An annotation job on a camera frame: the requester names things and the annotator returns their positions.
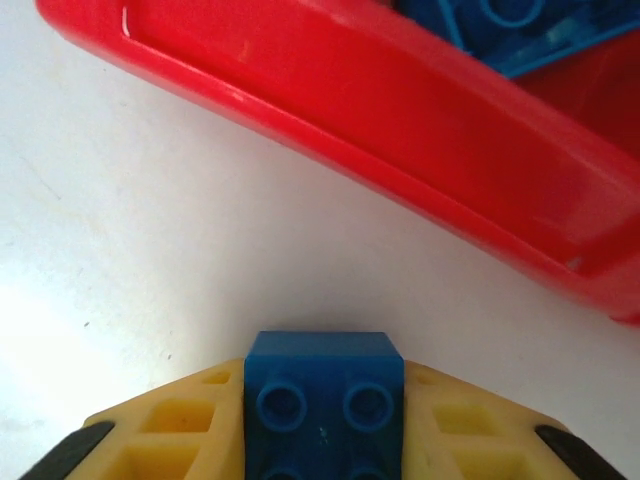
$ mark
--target white table surface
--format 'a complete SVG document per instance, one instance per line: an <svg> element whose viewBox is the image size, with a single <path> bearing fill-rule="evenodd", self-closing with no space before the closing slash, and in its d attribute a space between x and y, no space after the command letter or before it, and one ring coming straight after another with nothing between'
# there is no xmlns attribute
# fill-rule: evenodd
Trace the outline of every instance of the white table surface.
<svg viewBox="0 0 640 480"><path fill-rule="evenodd" d="M0 40L0 478L275 327L386 331L640 478L640 329L79 50L30 2L0 3Z"/></svg>

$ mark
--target red tray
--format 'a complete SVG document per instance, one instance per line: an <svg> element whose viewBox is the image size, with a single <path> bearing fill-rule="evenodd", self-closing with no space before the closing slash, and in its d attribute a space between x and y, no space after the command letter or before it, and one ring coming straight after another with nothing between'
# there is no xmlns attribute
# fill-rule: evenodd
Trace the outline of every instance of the red tray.
<svg viewBox="0 0 640 480"><path fill-rule="evenodd" d="M37 3L78 45L640 324L640 32L523 89L371 0Z"/></svg>

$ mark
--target blue building block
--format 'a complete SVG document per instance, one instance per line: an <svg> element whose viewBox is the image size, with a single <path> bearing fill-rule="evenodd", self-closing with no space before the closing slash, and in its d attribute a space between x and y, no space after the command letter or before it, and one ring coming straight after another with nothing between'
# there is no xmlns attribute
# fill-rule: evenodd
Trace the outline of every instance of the blue building block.
<svg viewBox="0 0 640 480"><path fill-rule="evenodd" d="M404 361L383 333L261 332L244 364L246 480L401 480Z"/></svg>
<svg viewBox="0 0 640 480"><path fill-rule="evenodd" d="M511 78L640 27L640 0L397 0L396 7Z"/></svg>

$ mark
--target blue lego piece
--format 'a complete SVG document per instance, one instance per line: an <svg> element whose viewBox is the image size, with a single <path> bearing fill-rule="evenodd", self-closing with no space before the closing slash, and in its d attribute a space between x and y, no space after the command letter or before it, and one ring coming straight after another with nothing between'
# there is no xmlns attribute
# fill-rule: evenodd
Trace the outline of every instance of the blue lego piece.
<svg viewBox="0 0 640 480"><path fill-rule="evenodd" d="M244 363L246 480L401 480L404 361L383 333L261 332Z"/></svg>
<svg viewBox="0 0 640 480"><path fill-rule="evenodd" d="M640 27L640 0L397 0L396 8L510 78Z"/></svg>

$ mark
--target plastic toy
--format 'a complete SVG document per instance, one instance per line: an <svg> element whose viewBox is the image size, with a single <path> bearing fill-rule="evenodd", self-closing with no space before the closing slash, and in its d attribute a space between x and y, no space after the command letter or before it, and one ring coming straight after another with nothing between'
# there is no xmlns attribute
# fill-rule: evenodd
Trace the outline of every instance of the plastic toy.
<svg viewBox="0 0 640 480"><path fill-rule="evenodd" d="M638 0L398 0L397 8L507 77L640 27Z"/></svg>
<svg viewBox="0 0 640 480"><path fill-rule="evenodd" d="M311 338L315 334L306 334L306 340L299 344L301 348L292 349L294 345L289 340L297 335L280 343L284 351L281 356L275 356L279 357L277 361L272 357L270 347L258 352L275 337L266 340L259 337L244 364L244 372L249 371L252 377L256 362L258 368L267 366L270 375L275 374L275 377L280 377L280 373L276 374L271 367L293 372L294 379L304 380L305 394L314 393L313 397L306 397L309 408L299 426L304 433L300 436L292 435L293 431L279 433L283 438L292 435L291 442L274 437L270 438L273 443L262 439L253 442L252 435L262 433L251 425L243 430L243 384L249 390L253 386L247 386L248 379L243 379L243 361L234 360L89 418L83 429L63 440L21 480L399 478L395 465L385 464L384 458L368 457L369 448L365 448L367 455L364 456L358 448L351 448L362 439L353 443L353 435L357 434L338 425L336 419L342 418L344 409L333 401L337 389L330 387L327 397L315 396L327 383L337 386L346 381L346 385L360 374L368 377L377 366L386 369L379 363L380 359L385 359L384 362L388 360L394 364L391 367L394 373L387 378L393 397L397 391L394 385L397 353L391 344L380 334L339 334L346 341L338 348L336 344L325 343L326 351L322 352L321 345L330 336L320 334L319 340L315 341ZM352 342L358 338L363 342ZM274 342L270 346L277 347L277 344ZM299 363L302 357L298 352L303 345L312 347L310 363L306 365L304 361ZM269 359L267 363L264 363L265 358ZM319 365L325 360L329 371L336 375L331 380L321 376L315 383L314 377L306 376L310 373L307 367L311 366L315 374L321 371ZM402 479L624 480L611 465L557 421L416 363L406 362L404 368L404 401L395 405L396 409L402 408L404 403L404 448L402 437L395 438L394 432L392 438L396 444L389 444L390 438L380 439L379 445L385 445L378 452L382 457L394 452L388 457L394 459L395 451L402 449ZM264 380L261 373L253 380L258 377ZM244 409L251 410L255 407L254 396L249 392L247 398ZM347 393L345 398L353 397ZM327 429L323 432L318 428L317 434L311 435L318 419L330 419ZM244 422L255 420L245 418ZM277 425L276 430L281 430L282 424ZM335 449L332 442L337 442ZM282 454L287 453L282 450L285 446L291 448L293 463L282 463ZM329 455L324 451L327 448L331 449ZM354 458L359 468L351 469ZM264 466L265 470L256 477L253 469L257 465ZM336 471L342 474L326 476L327 472Z"/></svg>
<svg viewBox="0 0 640 480"><path fill-rule="evenodd" d="M244 363L246 480L401 480L403 398L382 333L261 333Z"/></svg>
<svg viewBox="0 0 640 480"><path fill-rule="evenodd" d="M640 324L640 32L518 79L544 103L370 0L37 4L82 47Z"/></svg>

